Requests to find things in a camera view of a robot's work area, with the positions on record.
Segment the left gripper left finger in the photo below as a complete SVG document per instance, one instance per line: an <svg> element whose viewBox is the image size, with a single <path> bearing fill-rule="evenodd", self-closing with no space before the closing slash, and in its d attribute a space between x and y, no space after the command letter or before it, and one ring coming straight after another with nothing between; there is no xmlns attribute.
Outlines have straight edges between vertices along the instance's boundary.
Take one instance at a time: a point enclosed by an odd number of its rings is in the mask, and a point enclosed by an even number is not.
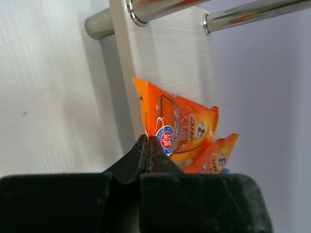
<svg viewBox="0 0 311 233"><path fill-rule="evenodd" d="M133 192L148 138L102 173L10 175L0 180L3 233L105 233Z"/></svg>

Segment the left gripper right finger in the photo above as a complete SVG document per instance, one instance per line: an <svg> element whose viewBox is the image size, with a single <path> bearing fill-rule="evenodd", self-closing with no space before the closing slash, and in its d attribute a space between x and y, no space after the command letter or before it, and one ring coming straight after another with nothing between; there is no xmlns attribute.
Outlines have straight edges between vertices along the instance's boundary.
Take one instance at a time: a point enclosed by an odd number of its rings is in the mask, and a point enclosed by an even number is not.
<svg viewBox="0 0 311 233"><path fill-rule="evenodd" d="M259 185L243 174L186 174L154 136L139 138L139 228L143 233L270 233Z"/></svg>

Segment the orange BIC razor bag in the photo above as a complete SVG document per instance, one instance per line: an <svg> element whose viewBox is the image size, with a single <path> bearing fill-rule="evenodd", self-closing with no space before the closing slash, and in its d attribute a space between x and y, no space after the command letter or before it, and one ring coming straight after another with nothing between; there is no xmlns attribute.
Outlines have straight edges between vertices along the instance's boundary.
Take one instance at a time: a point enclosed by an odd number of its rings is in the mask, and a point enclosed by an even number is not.
<svg viewBox="0 0 311 233"><path fill-rule="evenodd" d="M185 169L214 139L219 108L170 94L149 81L135 78L144 131L155 136L164 153Z"/></svg>
<svg viewBox="0 0 311 233"><path fill-rule="evenodd" d="M223 172L239 135L232 133L217 139L185 169L185 173L219 174Z"/></svg>

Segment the white two-tier shelf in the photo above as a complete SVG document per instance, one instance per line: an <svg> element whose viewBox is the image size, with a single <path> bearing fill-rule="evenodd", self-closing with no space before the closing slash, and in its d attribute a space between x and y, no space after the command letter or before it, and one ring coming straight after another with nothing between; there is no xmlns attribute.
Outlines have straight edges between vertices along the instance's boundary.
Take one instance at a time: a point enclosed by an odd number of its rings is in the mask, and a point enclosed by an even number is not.
<svg viewBox="0 0 311 233"><path fill-rule="evenodd" d="M253 151L285 154L295 148L292 101L296 74L293 14L308 0L258 0L210 16L186 0L112 0L84 21L100 40L106 74L93 76L104 123L84 132L85 150L101 155L128 150L143 132L134 77L207 106L217 85L238 90L249 104L241 119Z"/></svg>

